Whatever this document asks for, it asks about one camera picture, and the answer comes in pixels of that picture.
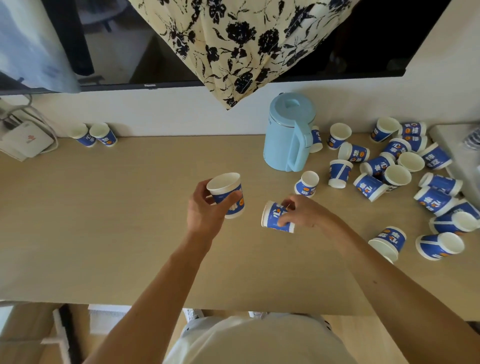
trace electric kettle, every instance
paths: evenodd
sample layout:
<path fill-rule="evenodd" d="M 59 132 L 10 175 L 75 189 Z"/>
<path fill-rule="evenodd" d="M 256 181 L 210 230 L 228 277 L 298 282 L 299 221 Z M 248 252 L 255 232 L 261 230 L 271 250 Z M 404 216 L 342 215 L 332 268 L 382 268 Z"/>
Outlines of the electric kettle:
<path fill-rule="evenodd" d="M 265 162 L 276 170 L 302 170 L 313 143 L 314 118 L 313 104 L 304 95 L 290 92 L 274 98 L 265 135 Z"/>

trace wooden table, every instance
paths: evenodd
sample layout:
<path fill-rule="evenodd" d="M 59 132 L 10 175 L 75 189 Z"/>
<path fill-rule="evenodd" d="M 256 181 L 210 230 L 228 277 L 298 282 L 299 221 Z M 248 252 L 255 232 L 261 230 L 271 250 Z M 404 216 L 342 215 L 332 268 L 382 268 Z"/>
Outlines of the wooden table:
<path fill-rule="evenodd" d="M 376 156 L 383 145 L 355 134 L 350 142 Z M 0 299 L 132 304 L 185 233 L 186 203 L 196 183 L 241 174 L 245 212 L 225 221 L 202 264 L 188 307 L 237 311 L 371 314 L 339 254 L 319 230 L 294 234 L 260 226 L 267 200 L 281 202 L 301 172 L 281 172 L 262 158 L 264 137 L 122 138 L 113 148 L 60 148 L 18 162 L 0 155 Z M 431 262 L 415 249 L 433 215 L 413 199 L 410 185 L 371 203 L 351 184 L 329 187 L 324 147 L 305 170 L 320 175 L 314 200 L 343 218 L 364 239 L 387 225 L 408 240 L 396 266 L 464 319 L 480 320 L 479 233 L 465 236 L 464 253 Z"/>

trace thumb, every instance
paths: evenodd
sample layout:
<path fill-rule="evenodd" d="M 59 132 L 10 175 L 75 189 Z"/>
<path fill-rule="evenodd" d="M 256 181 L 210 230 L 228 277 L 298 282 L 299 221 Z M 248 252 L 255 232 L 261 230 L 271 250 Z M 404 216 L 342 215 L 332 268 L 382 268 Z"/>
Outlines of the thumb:
<path fill-rule="evenodd" d="M 242 193 L 240 191 L 234 191 L 231 194 L 229 194 L 227 197 L 225 197 L 225 200 L 220 202 L 218 206 L 220 206 L 220 208 L 224 210 L 225 213 L 227 213 L 230 206 L 232 206 L 234 203 L 240 200 L 241 196 L 242 196 Z"/>
<path fill-rule="evenodd" d="M 297 216 L 296 211 L 289 211 L 278 218 L 278 222 L 276 223 L 278 226 L 282 227 L 287 222 L 295 222 L 295 217 Z"/>

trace person's left hand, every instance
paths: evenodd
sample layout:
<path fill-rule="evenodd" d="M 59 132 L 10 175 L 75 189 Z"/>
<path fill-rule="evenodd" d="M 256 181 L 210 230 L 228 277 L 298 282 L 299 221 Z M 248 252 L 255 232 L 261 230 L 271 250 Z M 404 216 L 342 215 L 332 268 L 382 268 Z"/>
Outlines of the person's left hand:
<path fill-rule="evenodd" d="M 240 191 L 235 191 L 218 205 L 212 205 L 215 201 L 210 191 L 207 190 L 207 183 L 210 180 L 198 182 L 188 201 L 187 211 L 188 233 L 208 242 L 208 249 L 210 249 L 213 238 L 220 231 L 228 209 L 242 196 Z"/>

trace black television screen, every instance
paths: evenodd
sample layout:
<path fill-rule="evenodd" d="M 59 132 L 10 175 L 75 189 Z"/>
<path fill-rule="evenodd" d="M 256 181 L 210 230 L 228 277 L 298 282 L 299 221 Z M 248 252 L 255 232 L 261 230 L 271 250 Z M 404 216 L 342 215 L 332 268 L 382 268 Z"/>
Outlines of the black television screen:
<path fill-rule="evenodd" d="M 360 0 L 275 82 L 402 76 L 449 2 Z M 82 91 L 202 85 L 128 0 L 74 0 L 73 6 L 93 66 L 93 73 L 77 75 Z M 45 92 L 0 72 L 0 95 Z"/>

